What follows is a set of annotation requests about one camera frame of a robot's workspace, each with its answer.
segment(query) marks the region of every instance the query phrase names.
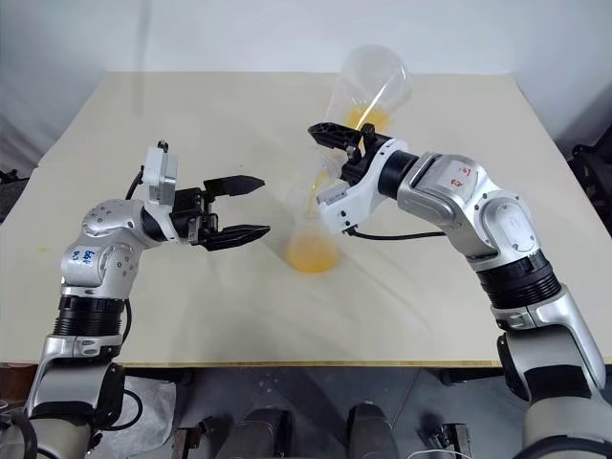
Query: table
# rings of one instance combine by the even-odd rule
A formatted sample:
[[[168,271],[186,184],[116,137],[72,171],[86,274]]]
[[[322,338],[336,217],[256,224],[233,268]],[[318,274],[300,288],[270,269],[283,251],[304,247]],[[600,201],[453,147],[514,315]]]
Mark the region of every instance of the table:
[[[316,155],[335,76],[301,73],[111,73],[34,171],[0,227],[0,361],[38,361],[53,329],[59,260],[94,204],[122,197],[145,149],[166,138],[179,187],[236,173],[265,188],[220,198],[221,225],[271,224],[243,248],[164,244],[142,255],[131,365],[496,365],[499,335],[470,267],[443,238],[337,236],[341,261],[303,274],[282,259],[287,196]],[[511,76],[415,76],[389,133],[426,151],[474,158],[529,204],[543,249],[612,361],[607,307],[612,244]],[[137,191],[142,196],[143,190]],[[391,201],[364,232],[433,230]]]

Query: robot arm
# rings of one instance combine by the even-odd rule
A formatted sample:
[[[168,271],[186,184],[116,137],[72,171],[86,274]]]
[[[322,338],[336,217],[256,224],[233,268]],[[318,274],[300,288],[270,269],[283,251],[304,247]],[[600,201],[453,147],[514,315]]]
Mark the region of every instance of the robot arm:
[[[116,429],[125,375],[112,359],[126,338],[120,334],[120,315],[129,308],[142,251],[163,241],[217,251],[270,230],[253,225],[219,230],[211,211],[216,197],[247,194],[263,181],[235,176],[204,181],[204,189],[175,190],[176,177],[177,159],[167,153],[167,143],[150,147],[142,174],[148,200],[98,204],[64,252],[59,315],[45,339],[26,406],[37,437],[36,451],[26,457],[80,459],[97,444],[101,430]],[[24,457],[23,444],[19,429],[10,427],[0,456]]]
[[[469,158],[416,157],[405,142],[377,134],[371,124],[356,131],[321,123],[309,133],[348,156],[340,177],[344,183],[317,197],[330,231],[350,233],[391,198],[401,210],[439,227],[466,256],[505,332],[497,348],[506,381],[532,403],[525,445],[552,448],[552,442],[565,448],[561,443],[576,439],[612,441],[612,409],[599,393],[605,386],[600,351],[542,253],[520,197],[497,186]],[[551,440],[558,436],[565,440]]]

